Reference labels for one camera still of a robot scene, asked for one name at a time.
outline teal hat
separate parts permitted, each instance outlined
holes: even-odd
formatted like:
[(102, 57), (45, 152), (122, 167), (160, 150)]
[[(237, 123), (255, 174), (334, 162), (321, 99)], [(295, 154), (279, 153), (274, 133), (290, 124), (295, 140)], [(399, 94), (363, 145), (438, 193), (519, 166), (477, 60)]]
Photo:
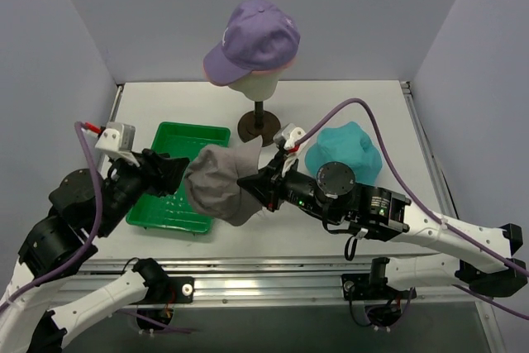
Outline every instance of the teal hat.
[(337, 128), (324, 128), (318, 134), (316, 144), (305, 155), (305, 165), (312, 176), (316, 176), (320, 167), (330, 161), (348, 165), (355, 173), (356, 181), (366, 185), (374, 185), (382, 169), (379, 150), (355, 122)]

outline tabletop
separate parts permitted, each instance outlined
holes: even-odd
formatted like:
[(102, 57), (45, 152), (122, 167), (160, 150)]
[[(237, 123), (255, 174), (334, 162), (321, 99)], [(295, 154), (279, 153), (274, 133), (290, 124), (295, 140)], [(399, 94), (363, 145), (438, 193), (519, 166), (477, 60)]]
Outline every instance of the tabletop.
[[(419, 146), (412, 119), (398, 81), (282, 81), (264, 109), (282, 125), (290, 122), (310, 130), (335, 105), (347, 98), (364, 99), (376, 117), (384, 143), (408, 186), (432, 210), (439, 211), (436, 194)], [(253, 102), (229, 88), (204, 82), (127, 83), (116, 121), (136, 127), (133, 150), (150, 147), (161, 122), (225, 126), (231, 130), (230, 146), (239, 145), (237, 122)], [(364, 109), (350, 105), (327, 126), (357, 122), (379, 147)], [(315, 141), (313, 137), (307, 148)], [(272, 145), (263, 148), (260, 167), (274, 156)], [(109, 163), (104, 159), (102, 173)], [(307, 173), (303, 156), (298, 171)], [(384, 163), (376, 185), (403, 193)], [(101, 239), (94, 259), (124, 260), (134, 256), (158, 259), (204, 260), (222, 258), (307, 258), (342, 256), (347, 236), (326, 233), (322, 224), (285, 203), (277, 212), (262, 211), (244, 226), (215, 220), (207, 235), (182, 231), (146, 230), (121, 222), (110, 238)], [(381, 241), (360, 241), (357, 255), (413, 255), (429, 253), (418, 246)]]

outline screw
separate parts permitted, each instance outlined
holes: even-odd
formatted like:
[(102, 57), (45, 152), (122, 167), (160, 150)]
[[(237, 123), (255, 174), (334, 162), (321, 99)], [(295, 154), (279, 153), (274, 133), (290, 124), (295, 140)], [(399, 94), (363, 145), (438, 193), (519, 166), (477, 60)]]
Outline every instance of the screw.
[(188, 297), (193, 293), (193, 286), (191, 284), (184, 284), (182, 286), (182, 294), (184, 297)]
[(347, 280), (347, 281), (344, 283), (344, 290), (345, 290), (345, 291), (349, 291), (350, 293), (352, 293), (353, 291), (355, 291), (355, 283), (353, 283), (353, 282), (350, 281), (350, 280)]

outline gray hat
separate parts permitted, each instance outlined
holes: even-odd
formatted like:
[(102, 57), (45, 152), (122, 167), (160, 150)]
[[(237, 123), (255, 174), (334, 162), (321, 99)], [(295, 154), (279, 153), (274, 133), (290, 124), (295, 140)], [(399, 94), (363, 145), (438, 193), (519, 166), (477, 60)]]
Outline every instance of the gray hat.
[(183, 176), (193, 210), (235, 227), (260, 211), (261, 203), (237, 185), (237, 180), (257, 174), (262, 143), (258, 136), (235, 148), (204, 146)]

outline hat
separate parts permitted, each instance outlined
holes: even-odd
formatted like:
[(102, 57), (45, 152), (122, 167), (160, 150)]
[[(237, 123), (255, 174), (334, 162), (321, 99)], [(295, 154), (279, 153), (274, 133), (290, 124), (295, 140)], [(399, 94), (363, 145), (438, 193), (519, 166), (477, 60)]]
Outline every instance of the hat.
[(305, 165), (315, 176), (325, 163), (338, 161), (355, 173), (356, 182), (374, 185), (382, 169), (382, 158), (369, 135), (355, 122), (342, 127), (325, 128), (317, 142), (305, 154)]
[(262, 209), (261, 203), (237, 185), (237, 180), (257, 174), (261, 136), (236, 148), (206, 145), (183, 176), (183, 186), (193, 210), (238, 227)]
[(225, 86), (253, 71), (278, 69), (298, 53), (300, 35), (293, 19), (266, 0), (237, 6), (222, 40), (204, 57), (212, 83)]

